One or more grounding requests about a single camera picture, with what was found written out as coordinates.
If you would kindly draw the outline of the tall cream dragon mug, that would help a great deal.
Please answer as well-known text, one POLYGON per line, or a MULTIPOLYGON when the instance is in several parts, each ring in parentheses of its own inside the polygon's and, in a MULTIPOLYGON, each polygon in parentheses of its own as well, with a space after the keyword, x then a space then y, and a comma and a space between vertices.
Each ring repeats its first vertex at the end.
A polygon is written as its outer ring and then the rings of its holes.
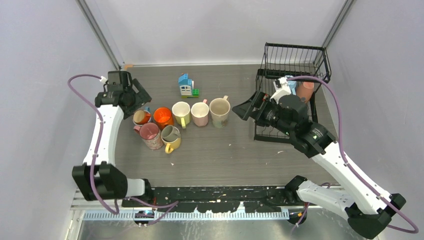
POLYGON ((231 104, 228 98, 227 95, 215 98, 209 104, 212 124, 216 128, 223 128, 228 123, 229 112, 231 110, 231 104))

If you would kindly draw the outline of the orange mug black handle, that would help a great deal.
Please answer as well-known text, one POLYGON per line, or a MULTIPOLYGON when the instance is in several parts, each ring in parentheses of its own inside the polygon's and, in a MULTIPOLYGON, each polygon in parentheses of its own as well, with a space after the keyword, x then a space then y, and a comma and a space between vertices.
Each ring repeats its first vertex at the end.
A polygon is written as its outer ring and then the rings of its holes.
POLYGON ((167 107, 159 107, 153 113, 153 119, 160 128, 163 130, 167 126, 174 125, 172 111, 167 107))

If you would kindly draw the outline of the pale yellow faceted mug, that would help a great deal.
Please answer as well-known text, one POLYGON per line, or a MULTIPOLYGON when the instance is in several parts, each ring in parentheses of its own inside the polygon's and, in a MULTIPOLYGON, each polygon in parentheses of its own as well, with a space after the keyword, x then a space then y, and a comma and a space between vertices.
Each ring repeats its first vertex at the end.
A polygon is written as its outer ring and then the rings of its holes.
POLYGON ((191 122, 191 107, 187 102, 179 101, 171 108, 175 120, 183 129, 191 122))

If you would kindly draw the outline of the pink patterned mug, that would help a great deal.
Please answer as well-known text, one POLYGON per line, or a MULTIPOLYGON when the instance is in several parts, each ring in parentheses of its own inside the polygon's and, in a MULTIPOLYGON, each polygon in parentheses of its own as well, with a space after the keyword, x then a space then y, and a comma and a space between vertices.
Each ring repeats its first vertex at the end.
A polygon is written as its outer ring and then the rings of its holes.
POLYGON ((135 125, 133 130, 139 134, 143 142, 151 150, 159 150, 164 145, 161 138, 161 129, 153 122, 148 122, 141 126, 135 125))

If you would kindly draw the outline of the pink faceted mug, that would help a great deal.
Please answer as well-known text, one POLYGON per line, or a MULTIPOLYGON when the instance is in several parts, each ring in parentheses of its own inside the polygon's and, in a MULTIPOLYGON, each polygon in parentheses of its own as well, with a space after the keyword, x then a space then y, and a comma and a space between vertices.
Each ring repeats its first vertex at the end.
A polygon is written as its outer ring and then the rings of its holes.
POLYGON ((191 107, 191 115, 194 124, 198 127, 205 127, 209 122, 210 108, 207 104, 207 99, 197 102, 191 107))

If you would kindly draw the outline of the salmon pink mug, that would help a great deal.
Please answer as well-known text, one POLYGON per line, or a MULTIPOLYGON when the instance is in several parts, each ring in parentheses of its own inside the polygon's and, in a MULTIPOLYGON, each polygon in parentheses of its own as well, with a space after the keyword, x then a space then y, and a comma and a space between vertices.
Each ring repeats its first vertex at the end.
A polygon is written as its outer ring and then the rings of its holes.
POLYGON ((315 84, 313 82, 299 81, 295 91, 300 100, 304 103, 307 103, 311 99, 314 93, 314 89, 315 84))

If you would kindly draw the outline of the black wire dish rack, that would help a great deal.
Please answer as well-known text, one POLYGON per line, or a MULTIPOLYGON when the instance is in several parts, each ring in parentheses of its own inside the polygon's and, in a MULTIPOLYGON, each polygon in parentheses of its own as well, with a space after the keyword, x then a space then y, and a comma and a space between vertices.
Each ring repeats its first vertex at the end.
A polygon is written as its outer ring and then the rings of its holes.
POLYGON ((256 91, 248 101, 254 139, 303 148, 334 137, 319 124, 315 95, 330 81, 324 47, 266 43, 256 74, 256 91))

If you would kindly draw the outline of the beige mug shelf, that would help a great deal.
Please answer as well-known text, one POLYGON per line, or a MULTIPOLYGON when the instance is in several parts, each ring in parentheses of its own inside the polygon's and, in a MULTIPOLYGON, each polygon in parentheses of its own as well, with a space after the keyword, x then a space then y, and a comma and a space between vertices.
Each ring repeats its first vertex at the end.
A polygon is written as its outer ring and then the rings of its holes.
POLYGON ((180 137, 179 129, 173 125, 167 125, 161 132, 161 138, 165 142, 173 142, 180 137))

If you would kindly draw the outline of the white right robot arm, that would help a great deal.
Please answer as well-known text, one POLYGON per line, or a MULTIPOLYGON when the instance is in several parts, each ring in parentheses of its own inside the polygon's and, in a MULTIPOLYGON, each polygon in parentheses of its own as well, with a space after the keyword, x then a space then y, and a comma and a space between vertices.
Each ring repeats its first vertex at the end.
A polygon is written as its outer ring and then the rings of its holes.
POLYGON ((321 206, 344 218, 366 239, 377 237, 405 205, 401 194, 389 193, 373 182, 349 159, 333 134, 310 120, 308 107, 298 96, 275 100, 256 91, 232 110, 244 121, 252 118, 258 126, 286 134, 296 150, 324 168, 345 190, 327 189, 298 175, 285 185, 285 198, 291 205, 307 202, 321 206))

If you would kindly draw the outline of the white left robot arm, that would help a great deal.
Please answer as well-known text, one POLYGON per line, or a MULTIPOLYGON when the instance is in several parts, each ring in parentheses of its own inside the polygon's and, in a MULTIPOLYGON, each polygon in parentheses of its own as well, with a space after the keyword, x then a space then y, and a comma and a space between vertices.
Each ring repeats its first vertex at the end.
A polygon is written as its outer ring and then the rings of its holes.
POLYGON ((121 122, 151 102, 152 98, 140 82, 128 71, 109 71, 107 76, 95 76, 103 90, 94 100, 88 100, 73 86, 68 87, 95 111, 95 127, 88 152, 81 165, 74 166, 72 178, 87 201, 114 200, 134 197, 141 207, 153 202, 153 191, 145 178, 128 178, 116 167, 115 150, 121 122))

